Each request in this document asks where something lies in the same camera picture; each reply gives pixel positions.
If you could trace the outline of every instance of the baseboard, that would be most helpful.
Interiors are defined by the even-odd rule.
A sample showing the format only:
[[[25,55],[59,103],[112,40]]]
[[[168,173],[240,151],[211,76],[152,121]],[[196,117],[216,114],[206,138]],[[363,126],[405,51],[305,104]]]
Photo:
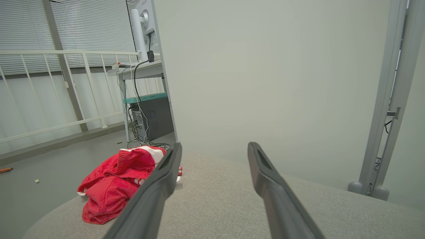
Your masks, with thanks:
[[[124,130],[123,122],[109,125],[107,128],[97,128],[78,134],[73,134],[60,139],[55,139],[42,144],[34,145],[31,147],[15,150],[6,154],[0,155],[0,166],[5,166],[20,160],[31,158],[40,154],[45,154],[49,151],[66,147],[78,142],[94,139],[107,134],[115,133]]]

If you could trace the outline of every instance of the white wall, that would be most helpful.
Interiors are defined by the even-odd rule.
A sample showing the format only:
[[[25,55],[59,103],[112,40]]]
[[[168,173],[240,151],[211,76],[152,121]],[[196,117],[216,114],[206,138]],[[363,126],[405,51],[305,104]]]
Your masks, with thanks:
[[[187,151],[346,189],[371,125],[389,1],[155,0],[176,131]]]
[[[406,111],[383,185],[389,202],[425,210],[425,31]]]
[[[92,73],[93,90],[96,99],[100,102],[100,114],[113,114],[122,112],[122,102],[120,89],[117,84],[116,76],[108,76],[108,83],[112,98],[110,97],[108,85],[105,81],[104,73]],[[65,117],[68,123],[75,122],[76,117],[72,108],[71,101],[62,76],[53,76],[55,87],[58,91],[60,102],[63,106]],[[27,78],[7,80],[14,99],[18,104],[18,109],[13,106],[3,80],[0,80],[0,138],[11,137],[19,134],[28,133],[48,127],[65,124],[65,119],[59,108],[59,104],[54,93],[50,77],[32,77],[34,88],[39,97],[42,110],[46,114],[44,118],[41,110],[35,101],[31,85]],[[76,91],[81,102],[83,113],[86,119],[99,116],[94,104],[94,98],[90,90],[87,74],[73,74],[73,80],[76,83]],[[137,79],[137,89],[140,95],[157,93],[155,81],[157,82],[159,92],[164,92],[161,78]],[[127,81],[128,97],[135,97],[134,86],[131,81]],[[107,125],[122,122],[122,116],[115,116],[105,119]],[[87,123],[89,130],[100,128],[100,120]],[[61,137],[77,134],[81,132],[78,125],[38,134],[14,141],[1,143],[0,154],[10,151],[33,146]]]

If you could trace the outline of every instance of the white railing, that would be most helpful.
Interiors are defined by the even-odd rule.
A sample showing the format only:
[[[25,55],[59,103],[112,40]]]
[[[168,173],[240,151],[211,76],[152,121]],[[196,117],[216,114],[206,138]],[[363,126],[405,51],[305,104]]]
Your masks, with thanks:
[[[46,55],[49,55],[49,54],[64,55],[65,56],[64,58],[65,58],[66,68],[67,68],[68,72],[70,73],[71,82],[72,82],[72,86],[69,86],[69,87],[73,87],[74,88],[74,92],[75,92],[75,95],[76,95],[78,106],[79,106],[79,109],[81,111],[81,115],[82,115],[82,118],[83,118],[82,120],[69,122],[69,119],[67,119],[66,114],[69,113],[69,112],[66,112],[64,110],[64,107],[63,107],[63,105],[61,103],[61,100],[60,100],[60,97],[59,97],[60,94],[58,93],[58,90],[57,90],[57,88],[55,86],[54,77],[53,77],[51,68],[49,67],[49,63],[48,63],[47,57],[46,57]],[[67,57],[66,57],[67,55],[70,55],[70,54],[72,54],[72,55],[81,55],[81,58],[82,58],[83,63],[84,63],[84,68],[85,68],[85,71],[86,71],[86,74],[87,74],[87,77],[88,77],[88,85],[90,87],[91,96],[94,99],[94,108],[95,108],[95,110],[97,112],[97,115],[98,115],[97,117],[86,118],[84,116],[83,107],[82,107],[80,98],[78,97],[78,94],[77,94],[77,89],[76,89],[76,86],[75,86],[75,82],[72,79],[72,76],[73,75],[71,73],[70,64],[68,63],[68,60],[67,60]],[[90,66],[90,64],[89,64],[89,60],[87,59],[87,55],[88,54],[89,55],[94,55],[95,54],[95,55],[99,55],[100,56],[100,59],[101,59],[101,62],[102,62],[102,67],[103,67],[103,71],[104,71],[104,74],[105,74],[105,79],[106,79],[105,81],[106,81],[106,85],[107,85],[107,88],[108,88],[108,94],[109,94],[109,97],[110,97],[110,99],[112,101],[112,106],[113,106],[113,111],[114,111],[114,113],[112,113],[112,114],[105,114],[105,113],[102,113],[99,110],[99,106],[101,104],[101,101],[100,101],[100,99],[98,97],[96,97],[96,95],[94,93],[94,83],[93,83],[94,82],[94,79],[93,79],[93,75],[92,75],[91,70],[90,70],[90,67],[93,67],[93,66]],[[39,111],[40,111],[40,114],[42,115],[42,118],[46,122],[46,127],[45,128],[42,128],[42,129],[39,129],[39,130],[30,131],[30,130],[28,130],[28,127],[26,125],[24,125],[23,126],[23,129],[26,131],[26,133],[19,134],[19,135],[14,135],[14,136],[10,136],[10,137],[4,137],[4,138],[0,139],[0,143],[10,142],[10,141],[13,141],[13,140],[17,140],[17,139],[21,139],[21,138],[25,138],[25,137],[29,137],[29,136],[33,136],[33,135],[37,135],[37,134],[41,134],[41,133],[45,133],[45,132],[49,132],[49,131],[54,131],[54,130],[57,130],[57,129],[71,127],[71,126],[79,125],[79,124],[82,124],[82,123],[88,123],[88,122],[92,122],[92,121],[96,121],[96,120],[100,120],[101,125],[102,125],[101,127],[102,128],[106,128],[107,127],[107,124],[105,122],[105,119],[106,118],[109,118],[109,117],[113,117],[113,116],[122,115],[122,107],[121,107],[121,104],[118,104],[118,105],[115,105],[114,104],[113,93],[112,93],[111,86],[110,86],[110,84],[108,82],[108,73],[107,73],[107,70],[106,70],[106,67],[110,66],[110,64],[108,63],[108,65],[105,65],[104,56],[105,55],[108,55],[108,57],[110,58],[111,55],[114,55],[115,56],[115,60],[116,60],[115,62],[118,62],[118,58],[119,57],[121,59],[124,59],[123,56],[126,56],[126,58],[128,60],[125,59],[123,61],[132,62],[131,59],[132,58],[135,59],[134,56],[138,55],[138,53],[137,52],[128,52],[128,51],[1,50],[0,51],[0,56],[4,57],[5,55],[6,56],[7,55],[20,55],[20,58],[22,60],[23,68],[25,69],[26,78],[28,78],[28,82],[29,82],[29,84],[31,86],[31,91],[32,91],[32,95],[34,97],[34,101],[35,101],[37,107],[39,108]],[[48,72],[48,77],[50,77],[51,83],[53,85],[54,94],[55,94],[56,100],[57,100],[57,102],[59,104],[60,112],[61,112],[62,117],[64,119],[64,124],[55,125],[55,126],[48,125],[48,121],[47,121],[48,115],[46,115],[46,112],[43,110],[42,103],[40,101],[40,95],[43,92],[37,92],[37,90],[34,87],[33,80],[31,79],[31,72],[28,70],[28,68],[27,68],[27,62],[25,61],[25,57],[24,57],[25,55],[40,55],[40,56],[42,56],[42,59],[44,58],[45,67],[46,67],[47,72]],[[19,97],[19,94],[17,95],[16,93],[14,93],[11,90],[10,84],[8,82],[8,81],[13,81],[14,80],[13,75],[11,75],[11,74],[5,75],[3,70],[4,69],[2,69],[2,66],[0,65],[0,74],[1,74],[1,77],[2,77],[2,79],[4,81],[4,86],[5,86],[8,94],[9,94],[11,103],[12,103],[14,109],[16,109],[18,111],[18,115],[23,119],[26,116],[26,114],[25,114],[25,112],[22,112],[22,110],[18,107],[17,97]]]

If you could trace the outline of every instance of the railing top rail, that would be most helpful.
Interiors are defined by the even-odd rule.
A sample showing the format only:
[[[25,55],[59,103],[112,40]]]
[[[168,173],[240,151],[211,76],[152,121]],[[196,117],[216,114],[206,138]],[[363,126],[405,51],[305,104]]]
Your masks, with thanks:
[[[110,54],[110,55],[138,55],[136,51],[86,51],[86,50],[0,50],[0,55],[19,54]]]

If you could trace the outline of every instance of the window blind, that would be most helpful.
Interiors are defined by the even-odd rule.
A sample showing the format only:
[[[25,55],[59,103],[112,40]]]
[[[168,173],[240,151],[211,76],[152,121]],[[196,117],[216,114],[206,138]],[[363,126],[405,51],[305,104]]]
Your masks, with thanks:
[[[1,50],[54,50],[41,0],[0,0]],[[51,71],[60,71],[56,55],[46,55]],[[30,73],[47,72],[43,55],[24,55]],[[5,75],[25,74],[20,55],[0,55]]]
[[[134,37],[134,25],[133,25],[133,18],[131,17],[131,10],[135,9],[136,5],[139,3],[140,0],[126,0],[126,1],[127,1],[128,16],[130,19],[131,33],[133,34],[133,42],[136,42],[136,39]],[[155,55],[155,60],[159,60],[161,58],[161,55],[159,53],[159,47],[155,47],[154,49],[151,49],[151,50],[153,51],[153,54]]]
[[[51,2],[64,50],[135,51],[125,0],[64,0]],[[118,61],[128,62],[127,55]],[[70,67],[84,67],[81,55],[67,55]],[[87,55],[90,67],[102,66],[99,55]],[[104,55],[105,65],[116,62]]]

